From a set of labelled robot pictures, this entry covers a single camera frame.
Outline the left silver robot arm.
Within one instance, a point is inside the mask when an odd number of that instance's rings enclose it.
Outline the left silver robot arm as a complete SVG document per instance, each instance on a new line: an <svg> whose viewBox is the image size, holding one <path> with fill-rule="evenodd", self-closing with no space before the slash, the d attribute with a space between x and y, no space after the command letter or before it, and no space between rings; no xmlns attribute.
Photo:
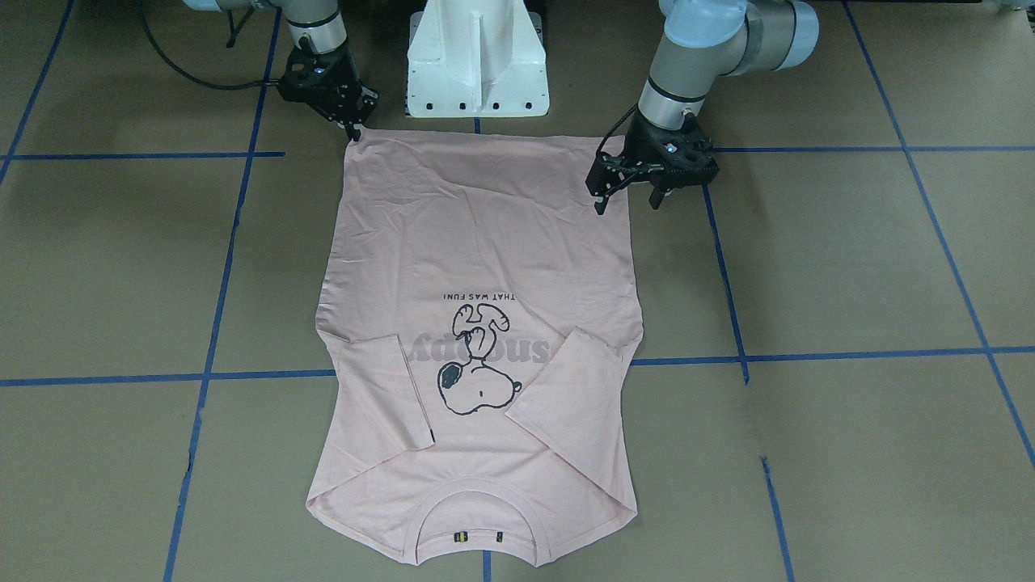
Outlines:
<svg viewBox="0 0 1035 582"><path fill-rule="evenodd" d="M717 176L713 143L699 114L724 76L791 69L812 55L820 33L803 1L661 1L663 33L642 93L620 119L620 154L598 147L585 186L595 211L610 197L647 182L658 209L672 191L702 187Z"/></svg>

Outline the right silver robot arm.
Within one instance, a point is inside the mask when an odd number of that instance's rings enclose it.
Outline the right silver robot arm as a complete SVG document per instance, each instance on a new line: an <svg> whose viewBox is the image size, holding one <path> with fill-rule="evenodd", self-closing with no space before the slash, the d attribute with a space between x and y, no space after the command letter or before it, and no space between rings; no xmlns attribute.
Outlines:
<svg viewBox="0 0 1035 582"><path fill-rule="evenodd" d="M185 1L195 11L280 10L294 48L273 85L280 98L302 103L360 140L378 92L360 78L337 1Z"/></svg>

